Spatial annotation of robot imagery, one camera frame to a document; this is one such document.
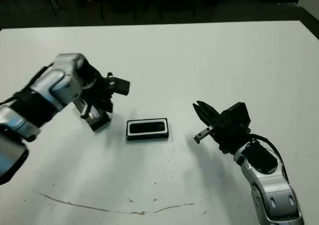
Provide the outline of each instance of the black cable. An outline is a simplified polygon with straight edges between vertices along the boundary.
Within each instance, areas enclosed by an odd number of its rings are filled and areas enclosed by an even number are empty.
[[[30,87],[30,85],[32,85],[38,78],[40,78],[40,76],[41,76],[49,67],[51,67],[52,65],[53,65],[53,63],[49,64],[48,66],[42,67],[42,68],[30,79],[30,81],[27,83],[27,85],[26,85],[23,89],[21,89],[21,91],[24,90],[24,89],[26,89],[26,88],[28,88],[28,87]],[[6,99],[5,101],[1,102],[0,105],[7,104],[7,103],[12,102],[12,101],[14,101],[14,100],[15,100],[15,96],[13,95],[13,96],[10,97],[9,99]]]
[[[252,139],[257,139],[257,140],[260,140],[260,141],[263,141],[265,142],[266,144],[269,145],[269,147],[275,152],[275,154],[279,157],[279,159],[281,160],[281,162],[283,163],[283,172],[284,172],[284,176],[286,177],[288,183],[289,183],[289,179],[288,179],[288,175],[287,175],[287,171],[286,171],[286,168],[285,168],[285,165],[284,165],[284,161],[283,161],[283,158],[281,157],[278,149],[275,147],[275,145],[270,142],[267,138],[263,137],[263,136],[260,136],[258,134],[250,134],[251,138]]]

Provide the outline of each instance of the crack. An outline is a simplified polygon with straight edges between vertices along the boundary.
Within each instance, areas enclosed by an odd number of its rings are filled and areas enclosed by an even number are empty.
[[[47,194],[43,194],[37,190],[34,190],[33,191],[43,197],[46,197],[47,199],[50,199],[50,200],[53,200],[53,201],[56,201],[58,203],[62,203],[62,204],[66,204],[66,205],[71,205],[71,206],[74,206],[74,207],[79,207],[79,208],[85,208],[85,209],[92,209],[92,210],[97,210],[97,211],[101,211],[101,212],[107,212],[107,213],[116,213],[116,214],[135,214],[135,215],[145,215],[145,214],[156,214],[156,213],[160,213],[164,210],[168,210],[168,209],[174,209],[174,208],[180,208],[180,207],[184,207],[184,206],[191,206],[191,205],[195,205],[194,203],[190,203],[190,204],[182,204],[182,205],[175,205],[175,206],[169,206],[169,207],[166,207],[166,208],[163,208],[163,209],[160,209],[160,210],[156,210],[156,211],[141,211],[141,212],[124,212],[124,211],[112,211],[112,210],[107,210],[107,209],[100,209],[100,208],[96,208],[96,207],[91,207],[91,206],[86,206],[86,205],[81,205],[81,204],[74,204],[74,203],[71,203],[71,202],[65,202],[65,201],[62,201],[62,200],[59,200],[59,199],[55,199],[53,197],[50,197],[48,196]]]
[[[199,203],[201,204],[203,201],[206,201],[207,199],[211,198],[212,196],[214,196],[214,194],[209,195],[208,197],[205,197],[204,199],[202,199]]]

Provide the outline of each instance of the white table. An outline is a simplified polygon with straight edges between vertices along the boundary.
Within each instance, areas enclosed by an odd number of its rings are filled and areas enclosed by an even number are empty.
[[[114,95],[98,134],[73,104],[42,129],[0,187],[2,225],[257,224],[232,156],[192,139],[204,128],[197,99],[220,112],[246,102],[250,128],[278,147],[307,224],[318,224],[319,41],[300,22],[4,29],[0,98],[63,52],[131,81],[130,93]],[[167,142],[126,142],[127,120],[157,117],[168,118]]]

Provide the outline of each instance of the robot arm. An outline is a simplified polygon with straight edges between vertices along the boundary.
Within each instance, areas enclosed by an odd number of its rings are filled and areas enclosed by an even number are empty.
[[[59,54],[30,82],[0,104],[0,184],[8,182],[28,156],[40,128],[70,102],[93,130],[111,120],[113,93],[127,95],[130,83],[104,78],[82,54]]]
[[[211,135],[224,153],[234,160],[251,186],[253,202],[261,225],[303,225],[297,197],[292,189],[283,160],[276,147],[266,138],[250,134],[246,105],[237,103],[219,114],[213,107],[198,101],[194,108],[208,126],[195,136],[199,143]],[[268,150],[260,143],[271,148]]]

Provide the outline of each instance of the dark floor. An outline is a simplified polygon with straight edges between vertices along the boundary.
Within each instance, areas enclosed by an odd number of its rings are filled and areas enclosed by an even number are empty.
[[[292,2],[220,0],[206,5],[196,0],[193,16],[193,0],[158,1],[138,0],[134,20],[130,0],[103,1],[104,19],[98,1],[58,0],[58,6],[54,0],[0,0],[0,28],[300,20],[319,38],[319,21]]]

